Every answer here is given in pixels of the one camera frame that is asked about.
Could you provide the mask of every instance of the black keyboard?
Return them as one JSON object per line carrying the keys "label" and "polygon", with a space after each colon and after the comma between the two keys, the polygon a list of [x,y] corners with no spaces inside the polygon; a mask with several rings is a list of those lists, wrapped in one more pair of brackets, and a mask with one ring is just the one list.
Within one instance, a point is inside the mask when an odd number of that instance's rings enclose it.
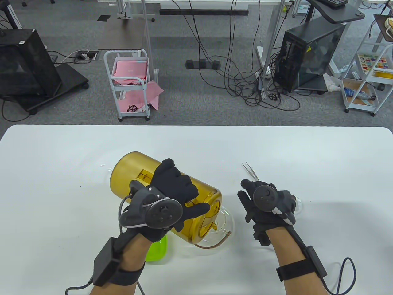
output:
{"label": "black keyboard", "polygon": [[348,0],[317,0],[317,1],[329,6],[330,8],[333,8],[333,9],[344,7],[345,4],[348,3]]}

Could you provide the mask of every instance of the forearm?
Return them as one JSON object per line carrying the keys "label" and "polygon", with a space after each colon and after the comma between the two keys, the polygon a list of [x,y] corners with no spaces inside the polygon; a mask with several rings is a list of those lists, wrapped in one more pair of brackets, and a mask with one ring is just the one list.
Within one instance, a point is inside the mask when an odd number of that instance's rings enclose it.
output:
{"label": "forearm", "polygon": [[[152,242],[141,234],[138,234],[126,246],[120,263],[120,268],[125,271],[137,271],[145,263],[147,252]],[[119,286],[107,283],[102,287],[94,286],[90,295],[133,295],[135,294],[136,283],[129,286]]]}
{"label": "forearm", "polygon": [[[299,246],[284,227],[266,231],[272,242],[278,263],[284,266],[305,259]],[[322,281],[316,273],[284,281],[286,295],[326,295]]]}

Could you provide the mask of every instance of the green lid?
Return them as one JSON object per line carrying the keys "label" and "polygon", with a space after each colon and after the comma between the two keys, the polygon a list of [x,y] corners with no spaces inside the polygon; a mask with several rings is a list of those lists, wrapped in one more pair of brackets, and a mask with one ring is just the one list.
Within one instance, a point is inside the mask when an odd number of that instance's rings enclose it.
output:
{"label": "green lid", "polygon": [[165,257],[165,254],[167,254],[167,248],[168,240],[167,236],[164,236],[160,241],[155,242],[150,246],[150,249],[146,256],[146,261],[153,262],[161,260]]}

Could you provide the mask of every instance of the tweezers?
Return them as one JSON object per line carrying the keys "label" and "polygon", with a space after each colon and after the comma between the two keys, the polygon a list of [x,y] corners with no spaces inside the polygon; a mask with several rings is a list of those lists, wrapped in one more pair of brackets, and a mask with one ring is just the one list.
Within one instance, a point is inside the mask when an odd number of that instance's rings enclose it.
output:
{"label": "tweezers", "polygon": [[251,176],[252,178],[254,178],[255,181],[259,181],[259,178],[258,178],[257,174],[256,174],[255,171],[251,168],[251,166],[248,165],[247,162],[246,162],[246,165],[248,166],[248,168],[249,168],[250,170],[249,170],[244,164],[242,164],[242,165],[243,165],[243,167],[246,169],[246,171],[248,172],[248,174],[250,174],[250,176]]}

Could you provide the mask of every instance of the pink paper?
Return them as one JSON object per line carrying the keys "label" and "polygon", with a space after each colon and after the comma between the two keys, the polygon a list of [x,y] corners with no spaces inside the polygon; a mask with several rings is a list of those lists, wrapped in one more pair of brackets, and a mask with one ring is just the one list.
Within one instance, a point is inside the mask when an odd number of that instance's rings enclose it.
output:
{"label": "pink paper", "polygon": [[[156,82],[150,81],[147,83],[147,103],[151,104],[151,106],[156,110],[158,110],[158,95],[160,95],[162,92],[164,92],[164,90],[158,86]],[[143,99],[143,90],[128,91],[125,94],[125,99],[118,100],[118,103],[121,112],[131,112],[131,110],[136,111],[145,105],[145,100]]]}
{"label": "pink paper", "polygon": [[[147,62],[146,61],[118,61],[116,64],[116,71],[113,74],[115,77],[137,77],[142,81],[146,80]],[[121,85],[140,84],[138,80],[115,80]]]}

